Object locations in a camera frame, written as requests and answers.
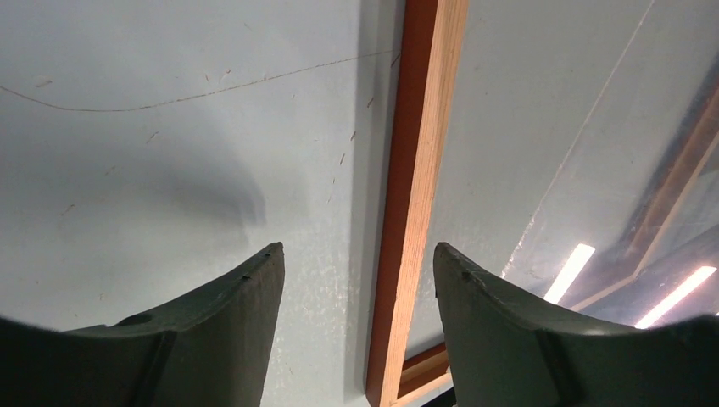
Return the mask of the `clear acrylic sheet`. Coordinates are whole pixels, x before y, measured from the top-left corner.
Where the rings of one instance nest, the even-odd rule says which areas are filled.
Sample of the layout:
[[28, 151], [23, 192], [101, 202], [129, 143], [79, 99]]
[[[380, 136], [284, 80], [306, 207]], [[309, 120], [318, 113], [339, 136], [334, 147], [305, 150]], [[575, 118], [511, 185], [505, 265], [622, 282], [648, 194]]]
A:
[[715, 1], [471, 2], [408, 354], [443, 339], [437, 243], [538, 295], [625, 253], [717, 81]]

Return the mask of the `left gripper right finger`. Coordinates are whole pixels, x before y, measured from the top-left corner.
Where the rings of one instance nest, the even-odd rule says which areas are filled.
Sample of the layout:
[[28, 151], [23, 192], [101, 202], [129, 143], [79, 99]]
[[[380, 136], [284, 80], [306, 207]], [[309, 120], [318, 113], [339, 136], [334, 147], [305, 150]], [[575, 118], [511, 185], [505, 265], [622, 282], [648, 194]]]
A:
[[637, 329], [583, 315], [484, 270], [448, 243], [436, 298], [460, 406], [715, 406], [718, 319]]

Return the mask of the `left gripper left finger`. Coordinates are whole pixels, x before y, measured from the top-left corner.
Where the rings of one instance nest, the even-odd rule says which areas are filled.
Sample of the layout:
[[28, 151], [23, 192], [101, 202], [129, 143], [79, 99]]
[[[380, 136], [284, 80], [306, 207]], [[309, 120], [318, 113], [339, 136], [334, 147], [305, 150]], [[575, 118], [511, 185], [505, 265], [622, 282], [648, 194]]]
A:
[[4, 406], [257, 406], [284, 286], [281, 243], [113, 326], [1, 321]]

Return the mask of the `wooden picture frame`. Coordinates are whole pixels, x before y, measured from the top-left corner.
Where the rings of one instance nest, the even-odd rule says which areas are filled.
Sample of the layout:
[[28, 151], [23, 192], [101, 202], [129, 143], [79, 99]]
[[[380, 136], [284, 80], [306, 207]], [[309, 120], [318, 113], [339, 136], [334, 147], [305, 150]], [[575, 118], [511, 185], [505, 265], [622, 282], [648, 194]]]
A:
[[[449, 390], [435, 405], [458, 405], [444, 335], [418, 354], [407, 347], [470, 4], [406, 6], [366, 376], [374, 406], [405, 406], [443, 385]], [[601, 260], [593, 248], [576, 246], [543, 295], [493, 274], [564, 309], [637, 329], [701, 315], [718, 319], [718, 81], [642, 209], [625, 253]], [[438, 306], [435, 282], [434, 291]]]

